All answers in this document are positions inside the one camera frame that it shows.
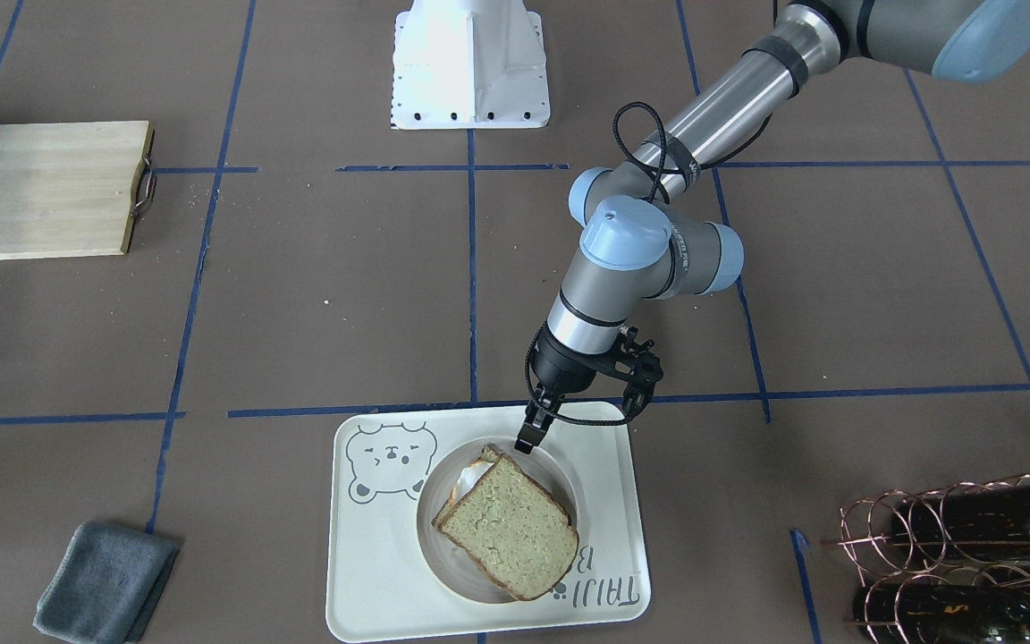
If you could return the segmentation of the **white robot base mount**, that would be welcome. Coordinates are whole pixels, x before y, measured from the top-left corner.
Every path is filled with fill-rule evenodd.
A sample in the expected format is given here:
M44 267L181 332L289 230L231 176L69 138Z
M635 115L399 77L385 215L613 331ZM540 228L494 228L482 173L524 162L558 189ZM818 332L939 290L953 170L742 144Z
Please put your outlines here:
M414 1L397 13L393 35L393 128L551 121L543 22L522 1Z

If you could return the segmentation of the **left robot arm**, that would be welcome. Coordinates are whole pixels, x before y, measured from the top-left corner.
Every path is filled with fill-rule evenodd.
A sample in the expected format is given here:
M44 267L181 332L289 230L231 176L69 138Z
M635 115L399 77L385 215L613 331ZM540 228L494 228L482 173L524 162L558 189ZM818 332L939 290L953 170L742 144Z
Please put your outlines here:
M624 162L572 184L583 228L548 317L526 355L528 406L515 439L533 453L566 396L598 375L624 383L622 423L640 415L663 378L650 343L627 318L643 299L707 294L739 280L744 248L727 225L698 223L671 201L747 149L772 113L813 77L850 58L982 84L1030 49L1030 1L792 1L772 31Z

